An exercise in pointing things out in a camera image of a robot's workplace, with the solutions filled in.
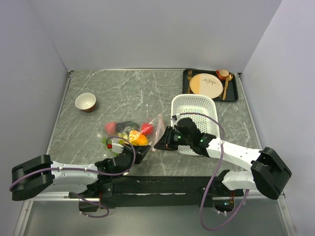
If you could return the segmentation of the clear zip top bag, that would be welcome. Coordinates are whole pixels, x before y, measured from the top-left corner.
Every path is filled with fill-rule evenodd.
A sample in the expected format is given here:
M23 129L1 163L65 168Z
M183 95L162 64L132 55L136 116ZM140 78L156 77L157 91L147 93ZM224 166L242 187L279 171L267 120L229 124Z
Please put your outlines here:
M132 118L107 122L102 133L102 158L111 158L121 152L124 144L134 147L154 146L165 130L162 114L155 117Z

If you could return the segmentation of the yellow pear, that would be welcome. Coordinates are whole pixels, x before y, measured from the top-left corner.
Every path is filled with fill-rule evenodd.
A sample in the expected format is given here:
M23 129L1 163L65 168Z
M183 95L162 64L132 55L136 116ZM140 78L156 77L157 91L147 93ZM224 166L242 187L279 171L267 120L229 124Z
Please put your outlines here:
M129 135L127 133L118 133L117 136L119 137L118 143L119 144L128 144L129 142Z

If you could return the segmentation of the orange yellow mango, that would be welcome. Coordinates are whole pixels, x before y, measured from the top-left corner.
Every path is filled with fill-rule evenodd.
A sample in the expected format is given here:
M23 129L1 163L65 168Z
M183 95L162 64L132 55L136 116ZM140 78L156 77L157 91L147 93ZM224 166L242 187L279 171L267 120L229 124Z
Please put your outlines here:
M148 145L148 139L145 135L137 130L131 130L129 133L129 141L134 146L146 146Z

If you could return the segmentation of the pink peach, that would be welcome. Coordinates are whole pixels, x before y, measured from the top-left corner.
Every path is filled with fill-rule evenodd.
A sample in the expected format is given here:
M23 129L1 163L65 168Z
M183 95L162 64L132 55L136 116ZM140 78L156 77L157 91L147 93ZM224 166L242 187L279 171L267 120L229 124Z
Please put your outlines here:
M108 135L115 135L116 134L116 125L117 123L112 121L106 123L104 130Z

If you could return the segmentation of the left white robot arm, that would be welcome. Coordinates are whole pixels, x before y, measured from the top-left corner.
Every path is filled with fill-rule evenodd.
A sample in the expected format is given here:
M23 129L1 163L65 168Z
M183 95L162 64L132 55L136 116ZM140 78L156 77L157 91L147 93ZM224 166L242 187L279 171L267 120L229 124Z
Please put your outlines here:
M147 146L124 144L113 158L89 165L63 164L41 155L12 168L9 188L12 200L24 201L41 193L69 192L93 197L113 179L120 178L134 164L140 164L150 150Z

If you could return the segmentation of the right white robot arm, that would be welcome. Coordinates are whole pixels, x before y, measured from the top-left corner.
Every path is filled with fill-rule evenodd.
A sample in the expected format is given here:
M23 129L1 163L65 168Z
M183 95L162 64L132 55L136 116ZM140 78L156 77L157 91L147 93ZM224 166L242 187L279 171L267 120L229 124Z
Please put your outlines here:
M215 184L215 189L221 196L233 190L248 189L276 200L292 176L291 170L274 149L252 149L223 141L201 132L190 118L183 118L174 126L167 127L154 148L176 151L180 146L187 146L198 155L222 159L243 168L240 172L225 171L220 174L221 180Z

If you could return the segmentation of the green grapes bunch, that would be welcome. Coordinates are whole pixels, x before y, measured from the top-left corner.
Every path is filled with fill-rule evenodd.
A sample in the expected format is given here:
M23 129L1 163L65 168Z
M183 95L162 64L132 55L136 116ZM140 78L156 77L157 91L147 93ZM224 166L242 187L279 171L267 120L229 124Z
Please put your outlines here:
M108 140L107 137L103 138L101 141L102 145L104 145L105 148L107 149L111 149L112 148L112 144L110 143L110 140Z

